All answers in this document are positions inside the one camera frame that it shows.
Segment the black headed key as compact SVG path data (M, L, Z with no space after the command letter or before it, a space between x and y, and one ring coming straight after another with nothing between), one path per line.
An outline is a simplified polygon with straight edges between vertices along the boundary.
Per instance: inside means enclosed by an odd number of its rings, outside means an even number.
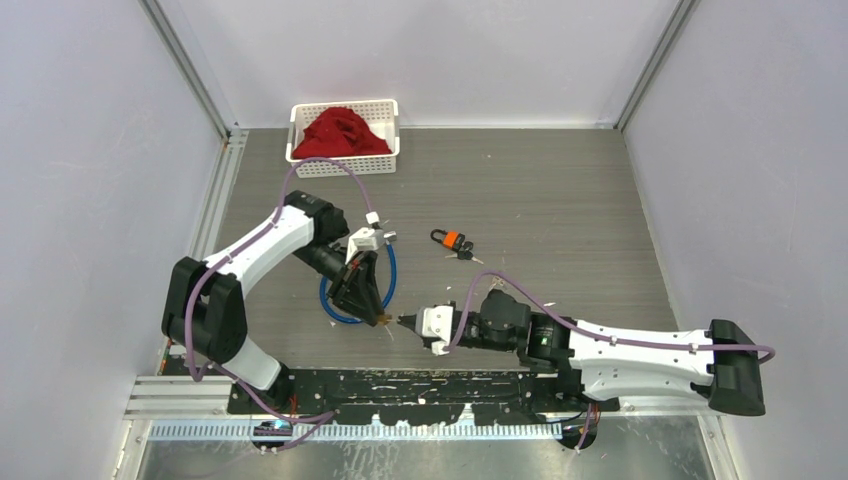
M478 263L480 265L484 265L484 262L477 258L473 252L474 244L470 241L466 241L459 245L455 250L453 250L450 254L446 256L447 259L457 259L463 261L472 261Z

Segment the orange black padlock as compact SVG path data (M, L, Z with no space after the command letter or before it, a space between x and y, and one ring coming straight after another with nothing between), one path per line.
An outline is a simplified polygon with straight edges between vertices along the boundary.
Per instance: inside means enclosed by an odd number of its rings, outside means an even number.
M458 251L466 241L464 234L457 231L434 229L430 232L430 239L451 251Z

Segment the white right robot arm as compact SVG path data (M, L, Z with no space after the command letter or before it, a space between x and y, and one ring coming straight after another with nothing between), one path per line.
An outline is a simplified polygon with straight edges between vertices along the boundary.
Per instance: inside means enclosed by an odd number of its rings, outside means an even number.
M513 353L521 366L557 375L556 400L571 411L622 396L669 396L702 398L728 415L766 412L754 342L730 320L678 332L613 328L556 320L495 289L477 311L448 303L403 315L399 323L435 355L455 341L462 348Z

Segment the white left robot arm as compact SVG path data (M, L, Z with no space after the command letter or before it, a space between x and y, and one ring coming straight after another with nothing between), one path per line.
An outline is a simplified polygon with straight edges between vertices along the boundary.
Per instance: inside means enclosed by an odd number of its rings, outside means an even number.
M295 256L327 278L329 301L368 325L389 320L376 281L377 251L384 243L379 217L349 229L344 212L302 191L228 248L204 260L185 257L173 267L161 323L163 334L187 351L234 374L253 388L255 403L269 413L292 397L287 366L248 334L245 299L280 262Z

